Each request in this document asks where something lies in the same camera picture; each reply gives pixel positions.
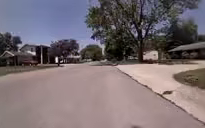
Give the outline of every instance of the residential street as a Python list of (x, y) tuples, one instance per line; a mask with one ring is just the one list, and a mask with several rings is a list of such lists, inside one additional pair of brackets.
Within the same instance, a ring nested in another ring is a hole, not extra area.
[(205, 126), (115, 67), (69, 65), (0, 77), (0, 128)]

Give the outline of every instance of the lawn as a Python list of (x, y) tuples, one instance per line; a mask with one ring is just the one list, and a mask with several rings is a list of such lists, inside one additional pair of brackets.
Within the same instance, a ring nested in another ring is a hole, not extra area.
[(12, 73), (21, 73), (29, 72), (35, 70), (42, 70), (47, 68), (54, 68), (56, 65), (41, 65), (41, 66), (16, 66), (16, 67), (0, 67), (0, 76), (12, 74)]
[(182, 72), (174, 75), (174, 78), (183, 84), (205, 89), (205, 69)]

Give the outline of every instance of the blue sky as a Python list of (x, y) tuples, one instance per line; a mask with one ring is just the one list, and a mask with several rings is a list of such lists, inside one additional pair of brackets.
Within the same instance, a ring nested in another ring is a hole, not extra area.
[[(66, 38), (81, 45), (96, 43), (84, 23), (88, 7), (88, 0), (0, 0), (0, 30), (21, 36), (23, 43), (50, 44)], [(199, 33), (205, 34), (205, 0), (184, 17), (193, 17)]]

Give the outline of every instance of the roof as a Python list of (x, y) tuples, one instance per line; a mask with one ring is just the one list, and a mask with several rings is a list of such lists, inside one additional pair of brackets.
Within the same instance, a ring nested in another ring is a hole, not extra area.
[(48, 46), (48, 45), (42, 45), (42, 44), (24, 44), (23, 46), (21, 46), (21, 48), (20, 49), (23, 49), (24, 47), (27, 47), (27, 46), (29, 46), (29, 47), (39, 47), (39, 46), (42, 46), (42, 47), (50, 47), (50, 46)]
[(15, 51), (5, 51), (1, 57), (3, 57), (4, 55), (9, 54), (10, 56), (33, 56), (30, 53), (26, 53), (26, 52), (15, 52)]
[(176, 47), (169, 52), (176, 52), (176, 51), (187, 51), (187, 50), (196, 50), (196, 49), (205, 49), (205, 42), (199, 42), (194, 44), (188, 44), (188, 45), (181, 45), (179, 47)]

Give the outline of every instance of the house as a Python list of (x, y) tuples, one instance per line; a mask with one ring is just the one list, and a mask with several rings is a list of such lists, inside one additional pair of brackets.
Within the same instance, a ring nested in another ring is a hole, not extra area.
[(26, 52), (5, 51), (0, 58), (6, 59), (6, 64), (10, 66), (21, 65), (25, 60), (33, 60), (34, 55)]
[(177, 56), (176, 58), (189, 59), (191, 58), (190, 56), (194, 56), (192, 57), (193, 59), (205, 59), (205, 42), (181, 45), (168, 52)]
[(55, 58), (49, 55), (49, 46), (25, 44), (20, 48), (20, 52), (29, 53), (35, 56), (39, 64), (55, 63)]

